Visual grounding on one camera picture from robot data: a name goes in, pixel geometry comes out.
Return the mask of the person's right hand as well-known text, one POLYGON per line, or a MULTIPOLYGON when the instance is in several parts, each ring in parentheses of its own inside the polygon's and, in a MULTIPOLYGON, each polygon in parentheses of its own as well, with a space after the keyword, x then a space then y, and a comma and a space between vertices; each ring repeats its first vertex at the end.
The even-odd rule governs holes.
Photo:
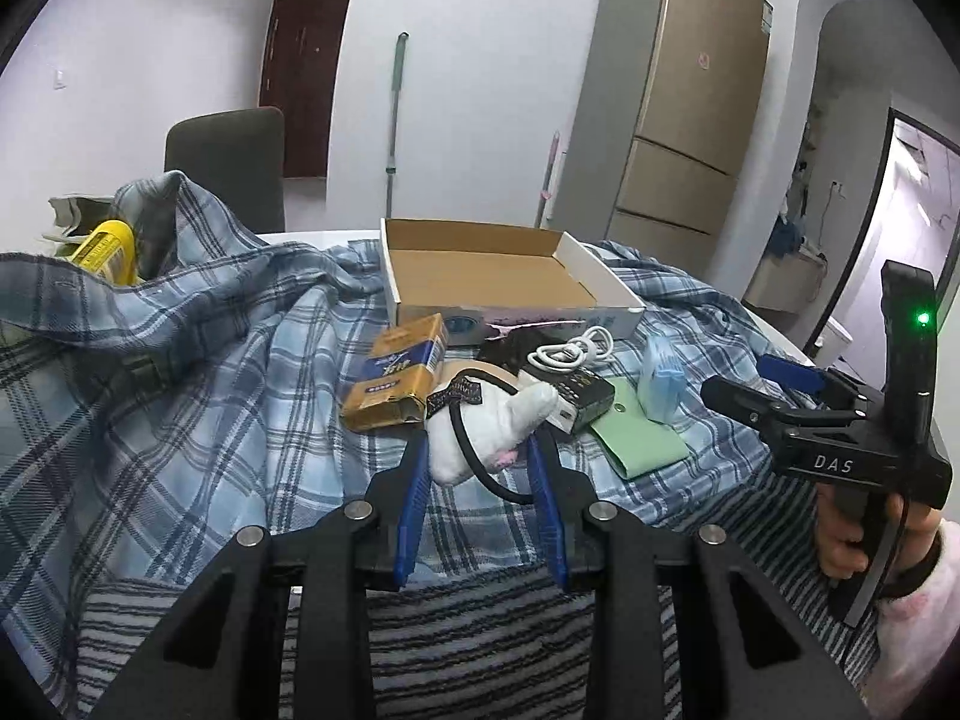
MULTIPOLYGON (((833 580, 848 580, 864 574, 869 558, 862 549, 864 528, 836 505, 836 489, 830 484, 817 486, 817 525, 815 544, 822 572, 833 580)), ((900 550, 887 578, 890 598, 907 596, 919 589, 939 561, 939 527, 942 512, 926 504, 910 504, 907 523, 901 535, 900 550)))

